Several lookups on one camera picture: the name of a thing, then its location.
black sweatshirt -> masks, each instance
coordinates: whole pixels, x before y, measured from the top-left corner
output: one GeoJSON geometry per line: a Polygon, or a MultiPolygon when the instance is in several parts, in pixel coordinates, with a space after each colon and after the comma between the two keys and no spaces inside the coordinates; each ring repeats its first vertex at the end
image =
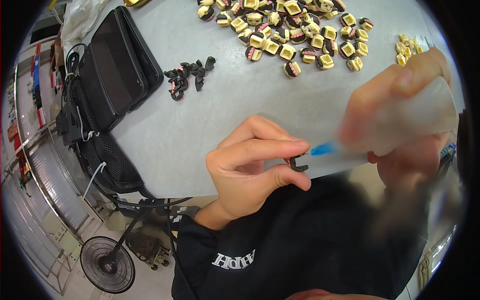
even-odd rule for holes
{"type": "Polygon", "coordinates": [[[365,197],[335,174],[313,179],[307,192],[279,188],[258,212],[221,231],[185,216],[173,299],[191,299],[179,265],[198,300],[284,300],[313,288],[395,299],[417,267],[426,228],[366,242],[376,211],[365,197]]]}

hand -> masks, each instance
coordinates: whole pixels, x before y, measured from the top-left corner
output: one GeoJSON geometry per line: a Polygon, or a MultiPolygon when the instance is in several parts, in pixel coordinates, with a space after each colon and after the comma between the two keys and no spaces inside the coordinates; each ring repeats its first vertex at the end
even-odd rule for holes
{"type": "MultiPolygon", "coordinates": [[[[391,65],[350,97],[339,137],[343,144],[359,141],[364,136],[367,120],[392,95],[400,100],[416,95],[436,77],[442,76],[450,85],[450,70],[446,58],[437,48],[412,56],[405,67],[391,65]]],[[[368,161],[377,163],[380,178],[387,187],[413,188],[420,180],[437,173],[440,151],[448,134],[420,136],[401,145],[385,156],[368,153],[368,161]]]]}
{"type": "Polygon", "coordinates": [[[287,164],[264,172],[264,160],[297,156],[309,148],[309,142],[290,136],[274,122],[249,116],[207,154],[206,165],[218,200],[200,210],[195,221],[221,229],[231,220],[257,212],[281,186],[293,183],[307,191],[312,184],[307,174],[287,164]]]}

table surface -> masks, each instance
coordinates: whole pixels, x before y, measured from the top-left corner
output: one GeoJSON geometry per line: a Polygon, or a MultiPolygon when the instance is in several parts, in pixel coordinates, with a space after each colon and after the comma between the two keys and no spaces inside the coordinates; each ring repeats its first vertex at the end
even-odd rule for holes
{"type": "MultiPolygon", "coordinates": [[[[305,64],[297,54],[299,78],[289,79],[278,56],[263,55],[257,62],[245,58],[242,45],[229,27],[197,17],[193,0],[155,0],[131,15],[162,70],[181,62],[216,59],[201,92],[191,86],[185,99],[175,102],[164,83],[111,134],[142,176],[146,188],[160,198],[216,194],[205,167],[205,155],[216,148],[247,116],[265,116],[291,135],[316,146],[334,137],[352,91],[389,65],[396,63],[398,34],[416,37],[424,49],[429,31],[415,0],[350,0],[347,12],[357,20],[368,17],[375,27],[368,32],[369,55],[362,57],[363,68],[351,72],[346,60],[334,57],[334,68],[320,71],[305,64]]],[[[100,13],[97,24],[83,42],[89,43],[108,12],[122,5],[111,0],[100,13]]],[[[220,13],[214,5],[215,14],[220,13]]],[[[321,26],[340,30],[339,16],[321,19],[321,26]]],[[[339,36],[336,41],[343,42],[339,36]]],[[[299,50],[306,43],[293,45],[299,50]]],[[[366,162],[366,156],[304,156],[300,163],[310,166],[311,178],[324,176],[366,162]]],[[[283,160],[266,162],[271,167],[283,160]]]]}

black case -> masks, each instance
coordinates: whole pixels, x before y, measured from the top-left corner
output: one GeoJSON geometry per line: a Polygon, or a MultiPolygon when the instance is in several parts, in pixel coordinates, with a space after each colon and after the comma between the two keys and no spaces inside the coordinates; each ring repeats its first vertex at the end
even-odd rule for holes
{"type": "Polygon", "coordinates": [[[137,104],[133,105],[130,110],[139,107],[163,82],[163,72],[156,62],[152,52],[145,43],[142,35],[138,31],[130,12],[125,6],[118,6],[115,11],[118,15],[123,15],[127,32],[132,42],[133,49],[137,55],[138,61],[144,71],[145,78],[148,81],[148,93],[137,104]]]}
{"type": "Polygon", "coordinates": [[[86,92],[89,107],[98,124],[100,132],[109,132],[125,115],[125,113],[138,102],[142,101],[148,93],[148,81],[145,78],[142,67],[137,59],[122,14],[111,11],[92,37],[79,66],[80,81],[86,92]],[[115,52],[104,52],[107,47],[99,32],[103,32],[102,26],[118,26],[120,35],[125,45],[129,62],[122,64],[117,69],[115,63],[110,65],[107,59],[114,61],[115,52]]]}

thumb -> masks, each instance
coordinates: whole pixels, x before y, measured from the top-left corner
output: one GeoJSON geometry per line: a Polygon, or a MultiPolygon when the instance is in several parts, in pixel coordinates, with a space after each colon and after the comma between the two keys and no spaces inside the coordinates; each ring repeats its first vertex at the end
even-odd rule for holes
{"type": "Polygon", "coordinates": [[[286,164],[276,165],[256,177],[257,190],[262,191],[265,198],[279,187],[291,183],[304,191],[308,191],[312,185],[306,173],[294,171],[286,164]]]}
{"type": "Polygon", "coordinates": [[[392,93],[411,98],[436,77],[442,76],[450,85],[450,69],[445,55],[437,48],[413,55],[392,84],[392,93]]]}

